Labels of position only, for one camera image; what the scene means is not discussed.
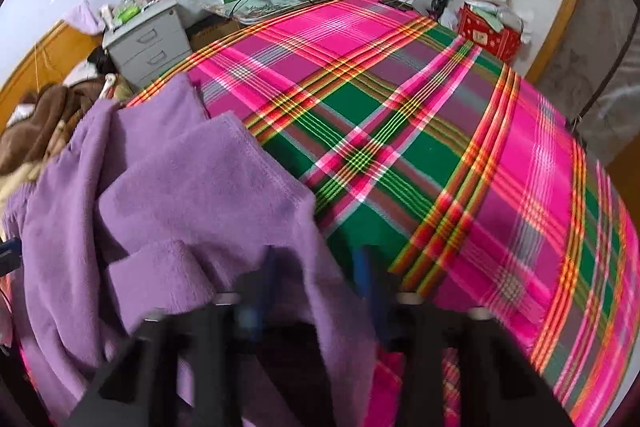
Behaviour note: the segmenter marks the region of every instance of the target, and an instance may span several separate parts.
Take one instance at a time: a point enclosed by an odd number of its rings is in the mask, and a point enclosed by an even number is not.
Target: purple towel
[[[18,334],[54,420],[68,416],[121,340],[100,298],[132,331],[154,308],[188,311],[231,289],[265,245],[276,245],[290,257],[270,321],[316,326],[337,425],[360,425],[373,334],[313,213],[312,193],[236,117],[207,120],[185,76],[138,107],[98,101],[4,216],[24,250],[14,286]],[[247,423],[298,425],[255,360],[241,372]]]

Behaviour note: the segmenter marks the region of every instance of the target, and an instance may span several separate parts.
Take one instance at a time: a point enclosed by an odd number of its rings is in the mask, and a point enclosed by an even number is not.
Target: white drawer cabinet
[[[175,0],[158,1],[116,31],[105,33],[102,47],[134,89],[148,86],[191,54],[176,5]]]

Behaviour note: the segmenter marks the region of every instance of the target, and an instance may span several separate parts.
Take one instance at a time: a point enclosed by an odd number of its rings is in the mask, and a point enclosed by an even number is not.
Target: plaid blanket
[[[638,333],[638,237],[603,167],[511,68],[413,12],[336,0],[211,44],[130,105],[177,71],[313,190],[347,276],[351,250],[377,245],[404,290],[490,308],[575,424],[600,423]],[[381,354],[368,425],[389,425],[386,405],[393,418],[391,365]]]

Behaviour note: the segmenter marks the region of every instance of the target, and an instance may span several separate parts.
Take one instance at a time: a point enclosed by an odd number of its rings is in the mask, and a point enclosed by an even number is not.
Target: drawer handle
[[[149,66],[155,66],[159,62],[162,62],[163,60],[165,60],[165,58],[166,58],[166,53],[160,52],[155,57],[151,57],[146,63],[149,64]]]
[[[156,30],[151,30],[149,33],[145,33],[139,39],[136,39],[140,44],[149,44],[153,39],[158,36],[158,32]]]

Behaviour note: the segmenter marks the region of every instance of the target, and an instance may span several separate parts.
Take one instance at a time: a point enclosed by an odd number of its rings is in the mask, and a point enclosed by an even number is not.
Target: tissue box
[[[468,5],[464,5],[460,12],[458,33],[470,41],[482,46],[492,55],[511,66],[520,49],[520,34],[507,28],[501,32],[491,29],[482,17],[473,13]]]

